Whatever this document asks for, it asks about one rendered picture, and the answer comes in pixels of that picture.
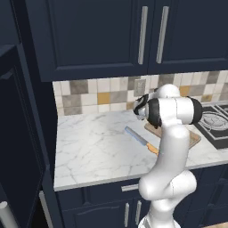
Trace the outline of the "navy drawer front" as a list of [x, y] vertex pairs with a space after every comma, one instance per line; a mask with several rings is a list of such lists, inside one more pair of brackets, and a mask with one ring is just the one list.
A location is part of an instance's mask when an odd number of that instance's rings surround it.
[[127, 200], [139, 197], [139, 191], [121, 191], [121, 186], [138, 184], [139, 179], [113, 183], [103, 183], [64, 191], [57, 191], [56, 196], [63, 210], [80, 208], [84, 204], [102, 204], [116, 200]]

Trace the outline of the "wooden cutting board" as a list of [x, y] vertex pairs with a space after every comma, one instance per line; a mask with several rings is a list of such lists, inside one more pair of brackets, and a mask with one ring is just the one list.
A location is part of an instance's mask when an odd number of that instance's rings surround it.
[[[157, 137], [161, 137], [162, 131], [161, 131], [161, 127], [160, 126], [158, 128], [155, 128], [150, 123], [146, 123], [145, 126], [144, 126], [144, 128], [146, 130], [148, 130], [149, 132], [151, 132], [152, 134], [156, 135]], [[201, 137], [198, 134], [195, 134], [192, 131], [190, 131], [190, 144], [189, 144], [189, 148], [191, 149], [194, 145], [196, 145], [197, 143], [199, 143], [200, 140], [201, 140]]]

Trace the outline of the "black hob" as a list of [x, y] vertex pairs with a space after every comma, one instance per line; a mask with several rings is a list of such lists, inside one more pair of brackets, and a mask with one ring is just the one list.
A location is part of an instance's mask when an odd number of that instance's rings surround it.
[[205, 106], [195, 126], [216, 149], [228, 149], [228, 104]]

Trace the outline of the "grey wall socket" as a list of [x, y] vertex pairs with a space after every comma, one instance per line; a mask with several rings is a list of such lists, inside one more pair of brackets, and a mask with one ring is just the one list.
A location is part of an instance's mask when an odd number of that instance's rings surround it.
[[142, 96], [145, 91], [146, 80], [136, 79], [134, 81], [134, 96]]

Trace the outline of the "wide navy wall cupboard door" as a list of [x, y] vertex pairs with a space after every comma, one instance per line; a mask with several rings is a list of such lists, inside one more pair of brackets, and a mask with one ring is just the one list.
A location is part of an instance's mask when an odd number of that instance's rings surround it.
[[140, 0], [25, 0], [44, 82], [144, 75]]

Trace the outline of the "narrow navy wall cupboard door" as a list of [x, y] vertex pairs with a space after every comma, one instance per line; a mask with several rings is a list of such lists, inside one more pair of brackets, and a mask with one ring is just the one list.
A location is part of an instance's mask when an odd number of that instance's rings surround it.
[[[163, 6], [169, 6], [169, 13], [157, 64]], [[216, 70], [228, 70], [228, 0], [155, 0], [148, 72]]]

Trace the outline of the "navy cupboard front under hob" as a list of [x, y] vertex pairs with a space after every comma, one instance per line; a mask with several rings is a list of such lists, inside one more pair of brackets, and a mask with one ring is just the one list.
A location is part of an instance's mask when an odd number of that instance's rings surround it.
[[175, 208], [182, 228], [203, 228], [228, 222], [228, 164], [192, 169], [197, 189]]

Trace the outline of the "dark navy fridge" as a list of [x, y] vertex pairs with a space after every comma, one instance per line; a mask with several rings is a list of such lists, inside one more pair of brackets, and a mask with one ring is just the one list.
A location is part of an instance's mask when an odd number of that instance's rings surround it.
[[44, 174], [31, 113], [17, 48], [0, 45], [0, 203], [19, 228], [31, 228]]

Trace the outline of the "navy base cupboard door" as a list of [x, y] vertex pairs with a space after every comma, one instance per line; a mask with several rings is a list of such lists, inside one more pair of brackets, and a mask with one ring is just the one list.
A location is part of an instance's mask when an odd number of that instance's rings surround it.
[[62, 212], [65, 228], [126, 228], [124, 226], [125, 205], [129, 203], [128, 226], [131, 225], [133, 201], [125, 199], [91, 207], [76, 208]]
[[141, 214], [140, 214], [140, 222], [147, 215], [147, 213], [148, 213], [148, 211], [150, 209], [151, 203], [148, 200], [145, 200], [143, 198], [134, 198], [133, 207], [132, 207], [131, 228], [138, 228], [138, 225], [135, 224], [135, 212], [136, 212], [136, 206], [137, 206], [137, 201], [138, 200], [140, 200], [142, 202], [142, 208], [141, 208]]

